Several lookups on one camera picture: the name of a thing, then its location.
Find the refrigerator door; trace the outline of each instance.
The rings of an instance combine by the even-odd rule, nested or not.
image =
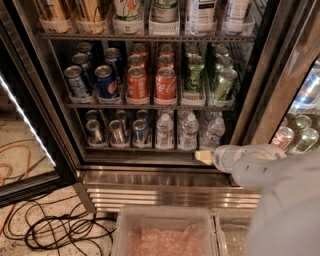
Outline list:
[[[32,74],[23,68],[17,54],[22,50],[11,45],[1,23],[0,207],[76,182],[74,168],[61,151],[55,124],[34,90]]]

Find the water bottle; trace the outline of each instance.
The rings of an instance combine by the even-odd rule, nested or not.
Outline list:
[[[157,122],[156,147],[169,149],[173,146],[173,121],[169,114],[164,113]]]
[[[220,145],[220,138],[225,132],[224,120],[221,117],[209,122],[205,133],[204,147],[214,149]]]
[[[197,147],[197,135],[199,130],[199,122],[193,113],[184,119],[181,133],[179,136],[179,148],[184,150],[192,150]]]

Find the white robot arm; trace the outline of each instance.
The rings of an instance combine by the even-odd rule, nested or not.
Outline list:
[[[221,146],[211,156],[240,186],[261,190],[246,256],[320,255],[319,152],[286,157],[272,145]]]

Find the led light strip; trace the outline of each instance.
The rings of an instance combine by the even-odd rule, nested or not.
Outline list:
[[[6,80],[4,79],[2,73],[0,72],[0,84],[2,85],[2,87],[4,88],[4,90],[7,92],[10,100],[14,103],[14,105],[16,106],[17,111],[21,114],[21,116],[23,117],[23,121],[29,126],[29,129],[31,131],[31,133],[33,134],[33,136],[36,138],[36,141],[39,142],[40,147],[42,148],[42,150],[44,151],[44,153],[46,154],[46,156],[49,158],[50,162],[53,164],[53,166],[56,166],[56,163],[53,161],[52,157],[50,156],[49,152],[47,151],[47,149],[45,148],[45,146],[43,145],[42,141],[40,140],[39,136],[37,135],[36,131],[33,129],[29,119],[27,118],[27,116],[24,114],[23,110],[21,109],[21,107],[19,106],[16,98],[14,97],[14,95],[12,94],[8,83],[6,82]]]

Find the white container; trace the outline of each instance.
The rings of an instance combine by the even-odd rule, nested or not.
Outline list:
[[[200,228],[199,231],[201,231],[198,234],[201,235],[188,235],[190,227]],[[124,206],[118,215],[111,255],[130,255],[130,250],[136,245],[130,234],[141,229],[156,229],[159,232],[173,231],[177,235],[185,234],[185,239],[187,239],[185,243],[193,244],[193,248],[201,251],[201,253],[193,253],[193,255],[218,256],[214,221],[211,212],[207,209],[175,206]],[[159,245],[164,243],[162,240],[152,242],[159,243]],[[176,243],[175,245],[178,247],[175,248],[177,249],[186,249],[187,247],[183,244],[177,244],[178,241],[172,239],[168,242]]]

